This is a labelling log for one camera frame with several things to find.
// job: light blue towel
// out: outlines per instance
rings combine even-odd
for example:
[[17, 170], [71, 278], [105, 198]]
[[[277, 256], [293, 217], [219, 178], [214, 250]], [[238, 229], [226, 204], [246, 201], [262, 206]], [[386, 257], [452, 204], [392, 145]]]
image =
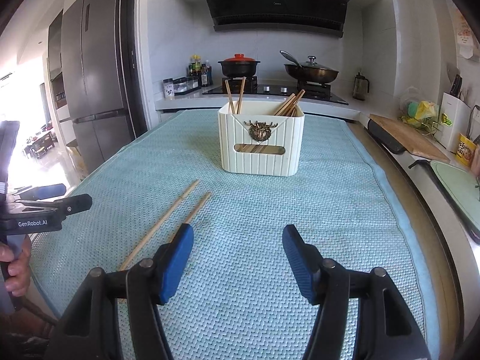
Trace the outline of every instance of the light blue towel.
[[[408, 217], [383, 170], [344, 121], [307, 115], [298, 173], [288, 178], [222, 170], [216, 110], [185, 111], [125, 147], [83, 181], [93, 207], [39, 235], [32, 270], [60, 314], [88, 271], [116, 270], [195, 179], [200, 185], [137, 256], [171, 240], [206, 191], [193, 250], [176, 295], [160, 307], [176, 360], [301, 359], [317, 307], [297, 287], [282, 248], [295, 224], [305, 242], [345, 268], [387, 269], [438, 358], [431, 279]], [[350, 301], [342, 358], [352, 356], [358, 303]], [[133, 359], [119, 305], [125, 359]]]

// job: stove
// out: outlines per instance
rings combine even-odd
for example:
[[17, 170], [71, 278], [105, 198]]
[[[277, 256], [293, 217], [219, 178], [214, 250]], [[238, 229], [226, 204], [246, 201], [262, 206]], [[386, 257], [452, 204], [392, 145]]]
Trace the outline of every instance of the stove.
[[[224, 95], [227, 93], [225, 87], [225, 81], [227, 78], [222, 79], [222, 86], [210, 89], [203, 93], [203, 95]], [[229, 86], [232, 94], [240, 93], [240, 87], [242, 79], [230, 79]], [[276, 84], [258, 84], [256, 76], [248, 77], [245, 81], [245, 88], [243, 93], [246, 95], [273, 95], [273, 96], [289, 96], [292, 93], [298, 93], [302, 89], [305, 90], [303, 99], [321, 100], [330, 103], [349, 105], [345, 100], [336, 96], [331, 92], [330, 85], [327, 84], [313, 84], [309, 82], [297, 82], [288, 85], [276, 85]]]

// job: chair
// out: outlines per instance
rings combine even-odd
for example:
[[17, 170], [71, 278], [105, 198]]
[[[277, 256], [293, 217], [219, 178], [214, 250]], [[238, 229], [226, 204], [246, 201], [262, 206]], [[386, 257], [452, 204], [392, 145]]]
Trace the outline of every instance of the chair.
[[52, 136], [50, 134], [45, 135], [42, 144], [44, 145], [46, 150], [48, 150], [50, 147], [55, 147]]
[[38, 150], [32, 150], [32, 153], [35, 156], [35, 158], [39, 160], [47, 153], [47, 151], [45, 150], [45, 146], [42, 146]]

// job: red pot lid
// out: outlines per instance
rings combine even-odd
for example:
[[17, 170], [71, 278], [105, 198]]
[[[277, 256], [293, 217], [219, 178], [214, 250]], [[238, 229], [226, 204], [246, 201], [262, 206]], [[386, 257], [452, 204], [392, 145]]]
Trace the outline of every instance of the red pot lid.
[[235, 54], [233, 58], [224, 59], [224, 61], [255, 61], [253, 58], [248, 58], [244, 54]]

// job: blue gripper pad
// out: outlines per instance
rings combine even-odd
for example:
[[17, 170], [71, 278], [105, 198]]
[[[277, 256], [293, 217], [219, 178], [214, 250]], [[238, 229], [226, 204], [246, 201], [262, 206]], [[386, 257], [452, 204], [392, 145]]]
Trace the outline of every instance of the blue gripper pad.
[[63, 184], [47, 185], [38, 187], [35, 191], [37, 199], [49, 199], [57, 196], [63, 196], [67, 193], [67, 188]]
[[157, 264], [159, 277], [158, 296], [162, 304], [166, 304], [175, 295], [183, 270], [194, 245], [194, 229], [188, 223], [182, 223], [171, 243], [162, 245], [165, 252]]
[[316, 285], [320, 282], [323, 257], [318, 249], [303, 242], [294, 225], [287, 225], [282, 234], [283, 249], [303, 297], [311, 305], [318, 304]]

